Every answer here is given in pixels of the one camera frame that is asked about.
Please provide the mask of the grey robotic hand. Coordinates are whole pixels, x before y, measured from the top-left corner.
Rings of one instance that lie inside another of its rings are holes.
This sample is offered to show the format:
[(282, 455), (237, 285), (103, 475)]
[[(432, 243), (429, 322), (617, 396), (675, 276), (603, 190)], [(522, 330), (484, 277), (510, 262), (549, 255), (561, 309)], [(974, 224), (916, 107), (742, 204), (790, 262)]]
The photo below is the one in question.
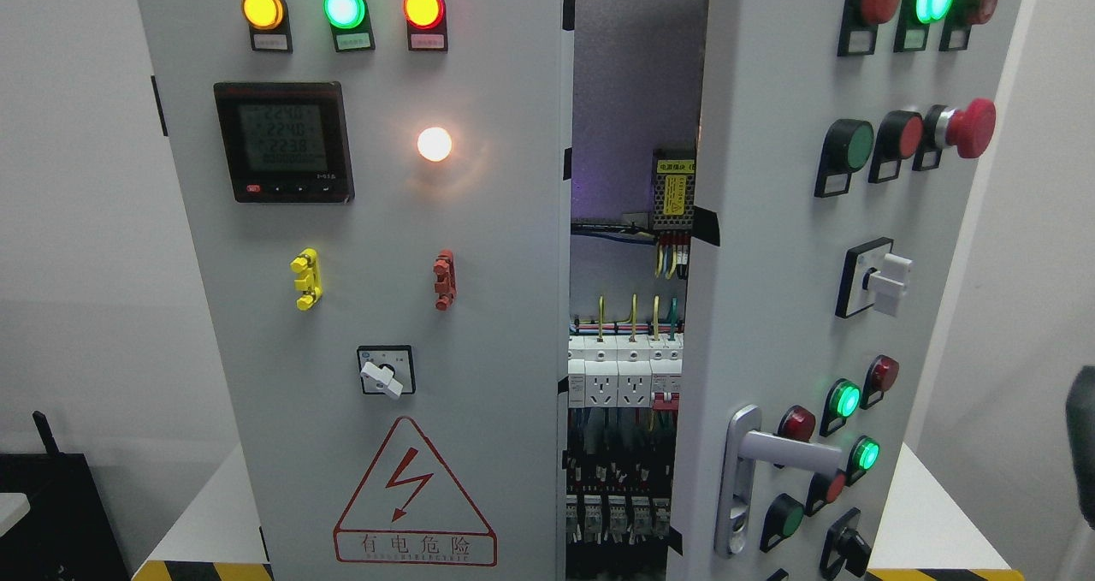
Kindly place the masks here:
[(1068, 443), (1077, 483), (1080, 513), (1094, 528), (1094, 367), (1080, 368), (1065, 400)]

